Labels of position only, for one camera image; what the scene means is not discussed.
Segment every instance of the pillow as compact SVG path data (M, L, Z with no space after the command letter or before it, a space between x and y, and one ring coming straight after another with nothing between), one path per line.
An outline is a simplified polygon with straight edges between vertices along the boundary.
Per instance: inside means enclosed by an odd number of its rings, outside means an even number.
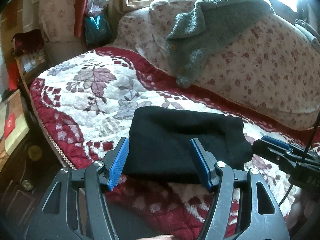
M156 44L165 52L165 37L172 31L177 14L190 12L197 0L154 0L149 17Z

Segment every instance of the wall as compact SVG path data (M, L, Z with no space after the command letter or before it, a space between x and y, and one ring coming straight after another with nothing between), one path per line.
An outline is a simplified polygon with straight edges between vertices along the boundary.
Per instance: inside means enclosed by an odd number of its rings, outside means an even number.
M0 31L0 102L2 102L4 91L9 88L8 85L8 72L4 62L2 47L1 47L1 31Z
M16 33L39 28L39 3L32 0L12 0L0 15L0 101L9 88L7 67L15 62L12 55L12 37Z
M318 31L318 19L316 14L312 10L311 6L308 4L308 13L309 13L309 24Z
M23 32L29 32L39 28L39 3L32 0L23 0L22 26Z
M12 0L1 12L0 19L0 95L3 99L8 86L7 67L15 62L12 55L11 39L15 33L22 32L22 4L23 0Z

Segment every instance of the floral quilt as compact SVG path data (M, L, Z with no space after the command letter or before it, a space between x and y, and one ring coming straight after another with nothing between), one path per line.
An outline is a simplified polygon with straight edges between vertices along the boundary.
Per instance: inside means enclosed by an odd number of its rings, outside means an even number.
M113 149L122 136L129 137L134 111L142 106L162 106L238 116L246 139L263 135L302 145L307 132L296 132L273 119L192 85L178 88L175 78L157 69L138 53L104 47L63 62L35 79L30 88L33 104L58 155L72 169L85 168ZM279 202L289 187L288 176L278 166L256 155L245 164L257 167ZM281 206L291 208L294 187ZM183 240L196 239L212 195L201 185L138 181L122 175L107 193L109 202L134 210L156 230ZM235 190L227 235L234 233L239 208Z

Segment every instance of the black cable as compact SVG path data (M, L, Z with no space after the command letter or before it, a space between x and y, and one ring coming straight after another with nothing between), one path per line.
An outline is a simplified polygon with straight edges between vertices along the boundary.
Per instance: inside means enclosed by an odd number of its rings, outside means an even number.
M306 159L306 157L308 156L308 152L309 152L309 149L312 145L312 142L313 142L313 138L315 137L316 135L316 132L317 132L317 129L318 129L318 126L319 126L319 123L320 123L320 111L318 113L318 116L317 116L317 119L315 121L315 124L313 126L313 130L312 130L312 133L311 133L311 136L309 137L309 141L307 143L307 146L303 152L303 155L302 155L302 159L301 159L301 162L303 163L304 160ZM287 198L287 196L289 195L290 191L292 190L292 187L293 185L290 184L290 187L288 188L287 192L285 193L284 197L282 198L282 200L280 201L279 203L279 206L282 205L282 203L284 202L284 200Z
M285 193L283 199L279 202L279 206L282 205L282 203L285 201L285 199L287 198L287 196L289 195L290 191L292 190L293 185L290 184L290 187L288 188L287 192Z
M310 147L311 147L311 145L312 145L313 138L314 138L315 135L316 135L316 132L317 132L319 123L320 123L320 111L319 111L319 113L318 113L318 116L317 116L315 125L313 126L313 130L312 130L311 136L310 136L310 138L309 138L309 141L308 141L308 143L307 143L307 146L306 146L306 148L305 148L305 150L304 150L304 153L303 153L303 155L302 155L302 160L301 160L302 163L304 162L305 158L308 156L308 151L309 151L309 149L310 149Z

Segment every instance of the finger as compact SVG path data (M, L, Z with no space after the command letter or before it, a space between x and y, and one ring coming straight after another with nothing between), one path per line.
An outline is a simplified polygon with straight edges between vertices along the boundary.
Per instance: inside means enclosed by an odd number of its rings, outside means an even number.
M172 235L163 235L163 236L155 236L150 238L141 238L138 240L172 240L174 236Z

